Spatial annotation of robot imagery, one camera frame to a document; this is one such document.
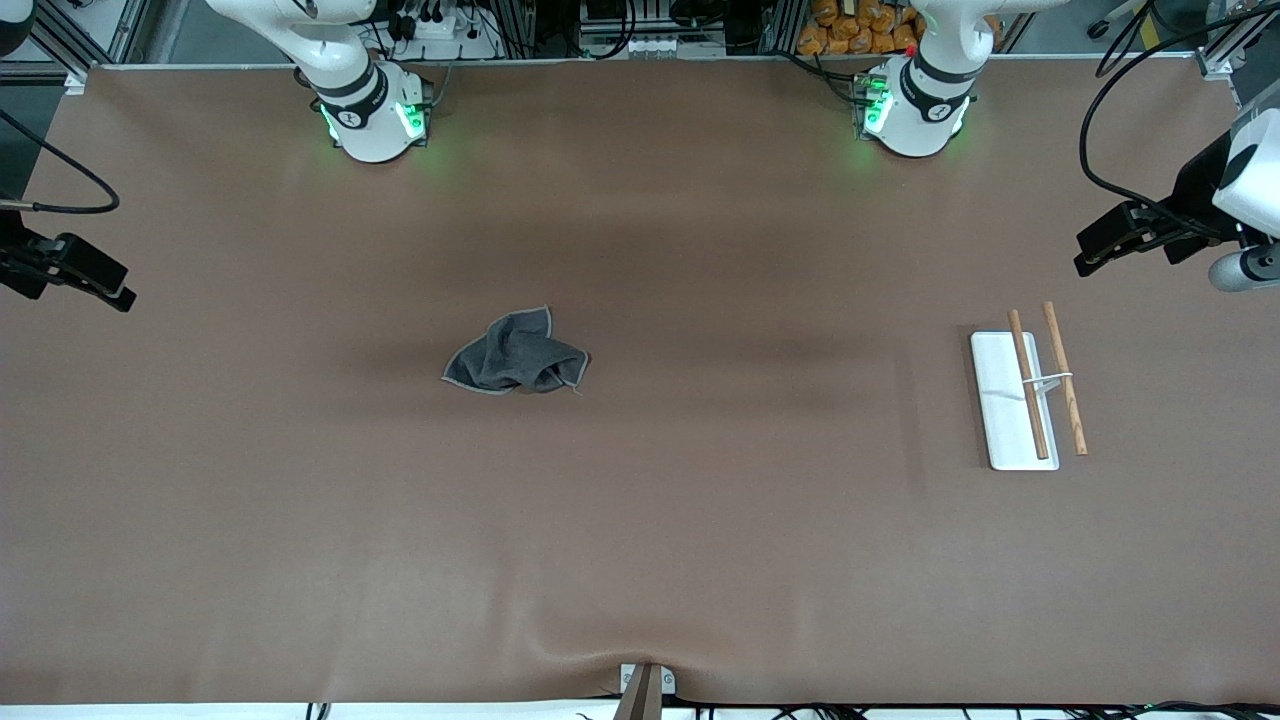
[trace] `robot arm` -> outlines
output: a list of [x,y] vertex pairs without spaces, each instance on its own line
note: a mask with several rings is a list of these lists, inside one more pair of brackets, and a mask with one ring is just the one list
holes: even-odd
[[356,160],[381,163],[426,141],[422,78],[375,61],[349,24],[367,18],[375,0],[207,1],[297,63],[320,96],[329,135]]
[[1184,222],[1125,201],[1080,231],[1079,275],[1134,252],[1164,249],[1169,263],[1178,264],[1233,241],[1240,249],[1210,268],[1213,287],[1280,286],[1280,81],[1240,113],[1230,132],[1183,165],[1172,192],[1157,205]]
[[910,158],[933,155],[959,132],[969,88],[991,56],[993,13],[1029,13],[1068,0],[913,0],[928,32],[911,58],[891,58],[870,70],[883,76],[887,102],[860,111],[859,127]]
[[31,35],[36,24],[36,0],[0,3],[0,58],[13,53]]

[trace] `wire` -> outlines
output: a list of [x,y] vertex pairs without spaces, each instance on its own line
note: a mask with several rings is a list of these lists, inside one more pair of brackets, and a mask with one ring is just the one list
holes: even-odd
[[762,55],[777,55],[778,58],[786,58],[787,60],[791,60],[792,64],[795,64],[796,67],[799,67],[800,69],[803,69],[804,72],[806,72],[806,73],[809,73],[812,76],[829,77],[832,79],[842,79],[845,82],[852,82],[854,81],[854,76],[851,76],[851,74],[832,73],[832,72],[820,70],[820,69],[810,65],[809,63],[805,63],[803,59],[800,59],[799,55],[787,53],[786,50],[765,50],[764,53],[762,53]]
[[824,70],[822,68],[822,59],[820,58],[818,58],[817,55],[814,55],[813,56],[813,61],[814,61],[815,65],[818,65],[817,69],[818,69],[819,73],[822,73],[822,79],[827,81],[827,87],[831,88],[831,91],[836,95],[836,97],[840,97],[845,102],[849,102],[850,105],[854,105],[854,106],[865,105],[867,104],[865,101],[858,100],[852,95],[847,95],[844,91],[841,91],[838,87],[836,87],[836,82],[832,79],[831,73],[828,73],[827,70]]
[[444,82],[440,83],[440,94],[431,99],[428,108],[434,110],[440,106],[440,102],[444,102],[444,94],[449,91],[449,79],[453,77],[454,64],[457,64],[457,60],[449,60],[449,69],[444,70]]
[[827,83],[827,87],[831,88],[831,91],[836,95],[836,97],[840,97],[841,100],[844,100],[845,102],[849,102],[850,105],[863,106],[863,105],[868,104],[867,100],[860,100],[858,97],[847,95],[844,91],[841,91],[838,87],[836,87],[836,85],[835,85],[836,81],[838,81],[838,82],[847,82],[847,83],[852,85],[854,83],[854,76],[852,74],[833,73],[833,72],[823,68],[822,67],[822,60],[819,60],[817,55],[813,56],[813,61],[814,61],[813,65],[810,65],[809,63],[805,63],[803,59],[800,59],[799,55],[794,55],[791,53],[787,53],[786,50],[767,50],[767,51],[762,53],[762,55],[777,55],[778,58],[786,58],[787,60],[791,60],[792,64],[795,64],[797,68],[803,69],[804,72],[806,72],[806,73],[809,73],[809,74],[812,74],[814,77],[820,77]]
[[372,20],[365,20],[365,24],[374,31],[374,38],[378,40],[378,51],[383,54],[383,58],[390,59],[387,53],[387,45],[383,44],[383,31],[378,29],[378,26]]
[[468,17],[467,19],[471,20],[472,24],[475,24],[475,18],[476,18],[477,14],[480,15],[480,19],[484,22],[485,27],[488,27],[495,35],[498,35],[499,37],[502,37],[502,40],[504,42],[507,42],[508,45],[512,45],[515,47],[520,47],[521,55],[525,55],[527,58],[529,55],[526,54],[526,51],[529,51],[529,50],[536,51],[538,50],[538,45],[536,44],[535,45],[529,45],[526,42],[520,42],[517,40],[513,40],[509,35],[507,35],[507,31],[502,27],[502,22],[500,20],[498,20],[497,24],[494,24],[493,22],[490,22],[489,20],[489,15],[484,14],[480,10],[480,8],[475,4],[475,0],[472,0],[471,1],[471,17]]
[[[1156,6],[1156,0],[1147,0],[1146,3],[1142,4],[1142,6],[1138,8],[1138,10],[1133,14],[1133,17],[1129,18],[1129,22],[1125,23],[1120,33],[1116,35],[1116,38],[1111,41],[1111,46],[1107,47],[1107,51],[1102,55],[1102,59],[1098,60],[1098,68],[1093,70],[1093,77],[1097,78],[1106,77],[1107,74],[1111,73],[1111,70],[1116,69],[1116,65],[1124,61],[1125,55],[1128,55],[1129,51],[1133,50],[1133,46],[1138,41],[1138,37],[1142,36],[1142,23],[1146,22],[1147,15],[1151,14],[1151,10],[1155,6]],[[1124,42],[1124,50],[1120,50],[1117,55],[1116,50],[1120,47],[1121,42]]]
[[[564,0],[561,4],[561,37],[564,38],[564,46],[566,46],[566,49],[570,53],[572,53],[573,55],[576,55],[579,58],[586,58],[586,59],[594,59],[594,60],[608,60],[609,58],[616,56],[618,53],[622,53],[623,50],[627,49],[628,45],[631,45],[631,41],[636,36],[637,13],[636,13],[636,3],[635,3],[635,0],[627,0],[627,9],[631,12],[631,27],[630,27],[630,29],[626,29],[626,32],[623,32],[618,37],[618,41],[613,45],[613,47],[608,53],[605,53],[604,55],[599,55],[599,56],[591,55],[591,53],[589,53],[586,50],[582,50],[581,47],[579,47],[577,42],[575,42],[572,37],[570,37],[572,35],[571,33],[571,28],[573,27],[573,22],[572,22],[572,15],[570,15],[564,10],[566,10],[566,8],[572,8],[573,5],[576,5],[575,0]],[[564,22],[566,18],[570,18],[568,23]],[[626,13],[623,13],[622,20],[618,23],[618,27],[620,28],[625,28],[626,24],[627,24],[627,17],[626,17]]]
[[[1244,22],[1244,20],[1247,20],[1249,18],[1256,18],[1258,15],[1263,15],[1263,14],[1267,14],[1267,13],[1274,13],[1277,9],[1280,9],[1280,3],[1268,3],[1266,5],[1254,8],[1252,10],[1245,12],[1245,13],[1240,13],[1239,15],[1235,15],[1233,18],[1224,18],[1224,19],[1220,19],[1217,22],[1212,22],[1212,23],[1208,23],[1208,24],[1204,24],[1204,26],[1201,26],[1201,27],[1197,27],[1197,28],[1192,28],[1192,29],[1189,29],[1187,32],[1181,32],[1179,35],[1175,35],[1174,37],[1170,37],[1169,40],[1166,40],[1164,42],[1158,42],[1158,44],[1153,45],[1152,47],[1142,51],[1137,58],[1129,60],[1129,63],[1126,63],[1124,67],[1121,67],[1119,70],[1116,70],[1115,74],[1112,74],[1107,79],[1107,82],[1105,82],[1102,85],[1102,88],[1098,90],[1098,94],[1093,97],[1093,102],[1089,104],[1089,109],[1085,110],[1085,113],[1084,113],[1084,119],[1080,122],[1079,155],[1080,155],[1080,170],[1084,172],[1084,177],[1087,177],[1089,179],[1089,182],[1092,182],[1093,184],[1101,187],[1102,190],[1106,190],[1108,192],[1114,192],[1115,195],[1119,195],[1121,197],[1128,197],[1129,200],[1139,202],[1140,205],[1143,205],[1146,209],[1151,210],[1156,215],[1160,215],[1161,218],[1164,218],[1166,220],[1171,220],[1171,222],[1176,223],[1184,231],[1188,231],[1188,232],[1192,232],[1194,234],[1206,237],[1208,240],[1229,241],[1230,240],[1229,237],[1224,237],[1221,233],[1219,233],[1217,231],[1215,231],[1215,229],[1204,225],[1203,223],[1199,223],[1199,222],[1197,222],[1194,219],[1190,219],[1190,218],[1185,218],[1185,217],[1178,215],[1178,214],[1170,211],[1169,209],[1166,209],[1165,206],[1162,206],[1161,204],[1156,202],[1155,200],[1147,197],[1146,195],[1142,195],[1139,192],[1129,190],[1128,187],[1124,187],[1124,186],[1116,184],[1114,182],[1110,182],[1107,179],[1103,179],[1101,176],[1098,176],[1096,172],[1093,172],[1093,168],[1089,167],[1089,128],[1093,127],[1093,115],[1097,114],[1098,108],[1102,106],[1102,101],[1106,100],[1107,95],[1111,92],[1111,88],[1114,88],[1116,86],[1116,83],[1119,83],[1126,74],[1129,74],[1130,70],[1133,70],[1135,67],[1138,67],[1138,64],[1140,64],[1147,58],[1151,58],[1152,55],[1155,55],[1156,53],[1160,53],[1161,50],[1167,50],[1169,47],[1172,47],[1174,45],[1178,45],[1179,42],[1185,42],[1185,41],[1190,40],[1192,37],[1194,37],[1197,35],[1212,32],[1215,29],[1224,28],[1224,27],[1238,26],[1238,24],[1240,24],[1242,22]],[[1137,716],[1137,714],[1135,715],[1123,715],[1123,716],[1116,716],[1116,717],[1107,717],[1107,720],[1132,720],[1135,716]]]
[[108,184],[106,181],[104,181],[102,178],[97,177],[93,173],[93,170],[79,164],[70,155],[54,147],[52,143],[40,137],[38,135],[31,132],[31,129],[27,126],[19,123],[18,119],[10,115],[9,113],[0,110],[0,119],[9,123],[13,127],[13,129],[24,135],[27,140],[35,142],[36,145],[44,147],[45,150],[49,150],[59,160],[67,163],[68,165],[78,170],[79,174],[87,177],[90,181],[93,182],[93,184],[102,188],[102,192],[105,192],[106,196],[110,199],[105,205],[46,205],[44,202],[27,201],[23,204],[22,210],[31,210],[36,213],[61,213],[64,215],[99,215],[102,213],[110,213],[111,210],[115,210],[116,208],[120,206],[120,196],[116,195],[115,188]]
[[1158,24],[1160,27],[1165,28],[1165,31],[1171,32],[1174,35],[1178,35],[1184,29],[1169,22],[1169,19],[1165,18],[1165,14],[1160,12],[1160,8],[1157,8],[1155,3],[1151,4],[1151,17],[1152,19],[1156,20],[1156,24]]

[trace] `brown tablecloth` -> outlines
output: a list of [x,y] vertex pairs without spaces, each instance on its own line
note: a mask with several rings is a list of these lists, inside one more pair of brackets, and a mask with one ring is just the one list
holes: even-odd
[[[992,63],[906,160],[785,63],[465,68],[380,167],[284,72],[95,73],[50,137],[124,205],[31,222],[140,300],[0,293],[0,697],[527,700],[652,659],[705,701],[1280,701],[1280,293],[1212,252],[1075,277],[1116,202],[1091,70]],[[1231,115],[1147,63],[1098,168],[1158,196]],[[28,195],[95,197],[49,156]],[[1043,338],[1046,299],[1093,454],[995,473],[968,334]],[[438,380],[544,302],[584,397]]]

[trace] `gray towel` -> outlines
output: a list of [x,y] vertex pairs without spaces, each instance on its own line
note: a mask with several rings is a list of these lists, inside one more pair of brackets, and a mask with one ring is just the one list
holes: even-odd
[[543,305],[498,318],[489,332],[453,354],[444,382],[486,395],[524,386],[550,392],[577,388],[590,360],[586,352],[552,340],[552,310]]

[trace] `wooden stick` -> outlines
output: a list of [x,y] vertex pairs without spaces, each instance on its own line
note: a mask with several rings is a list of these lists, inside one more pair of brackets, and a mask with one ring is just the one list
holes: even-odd
[[1027,414],[1032,418],[1032,436],[1036,438],[1036,457],[1048,457],[1048,442],[1044,441],[1044,421],[1039,416],[1039,398],[1036,396],[1032,379],[1032,361],[1027,357],[1027,343],[1023,342],[1023,320],[1018,310],[1009,311],[1009,329],[1014,332],[1014,350],[1018,351],[1018,370],[1023,375],[1023,397],[1027,400]]
[[[1048,337],[1053,343],[1053,360],[1057,363],[1059,373],[1070,373],[1066,366],[1066,350],[1062,347],[1062,333],[1057,329],[1057,313],[1053,311],[1053,302],[1044,302],[1044,322],[1048,323]],[[1075,443],[1076,455],[1088,455],[1089,446],[1084,443],[1084,423],[1080,421],[1080,407],[1075,404],[1075,383],[1071,375],[1062,378],[1062,395],[1066,396],[1066,416],[1071,421],[1071,439]]]

